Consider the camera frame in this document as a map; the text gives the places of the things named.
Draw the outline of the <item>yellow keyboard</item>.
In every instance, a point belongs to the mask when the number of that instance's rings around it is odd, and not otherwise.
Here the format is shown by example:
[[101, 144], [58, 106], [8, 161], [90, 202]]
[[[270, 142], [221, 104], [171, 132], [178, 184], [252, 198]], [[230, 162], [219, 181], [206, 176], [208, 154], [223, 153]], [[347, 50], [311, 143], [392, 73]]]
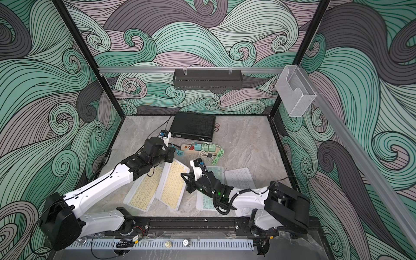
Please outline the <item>yellow keyboard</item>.
[[134, 181], [123, 203], [134, 209], [147, 212], [155, 199], [155, 194], [160, 183], [162, 167], [156, 167], [153, 176], [147, 174]]
[[186, 188], [182, 173], [190, 173], [190, 169], [178, 160], [165, 163], [160, 182], [156, 191], [156, 198], [169, 207], [178, 211]]

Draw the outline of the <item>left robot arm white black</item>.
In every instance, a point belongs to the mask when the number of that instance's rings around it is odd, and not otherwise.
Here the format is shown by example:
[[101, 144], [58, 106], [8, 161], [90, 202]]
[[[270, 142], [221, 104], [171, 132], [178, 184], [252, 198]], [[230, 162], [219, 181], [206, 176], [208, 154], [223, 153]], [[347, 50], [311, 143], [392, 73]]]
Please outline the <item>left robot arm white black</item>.
[[175, 149], [169, 147], [170, 137], [170, 132], [161, 131], [158, 137], [146, 139], [138, 154], [122, 160], [100, 178], [63, 196], [57, 192], [50, 195], [39, 218], [39, 228], [52, 249], [65, 249], [81, 237], [105, 231], [131, 234], [134, 218], [123, 207], [91, 215], [86, 212], [115, 190], [147, 175], [159, 164], [173, 162]]

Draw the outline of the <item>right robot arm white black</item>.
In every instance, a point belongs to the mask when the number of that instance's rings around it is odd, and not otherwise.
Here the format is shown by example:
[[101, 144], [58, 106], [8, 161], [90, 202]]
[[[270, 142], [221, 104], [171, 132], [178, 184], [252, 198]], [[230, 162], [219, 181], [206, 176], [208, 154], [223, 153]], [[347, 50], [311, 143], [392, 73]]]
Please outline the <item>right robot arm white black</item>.
[[188, 193], [198, 191], [210, 197], [214, 209], [221, 215], [238, 209], [252, 209], [255, 211], [253, 225], [257, 229], [267, 231], [283, 226], [297, 234], [308, 233], [310, 199], [278, 181], [263, 188], [240, 189], [222, 184], [205, 168], [198, 179], [193, 172], [180, 176]]

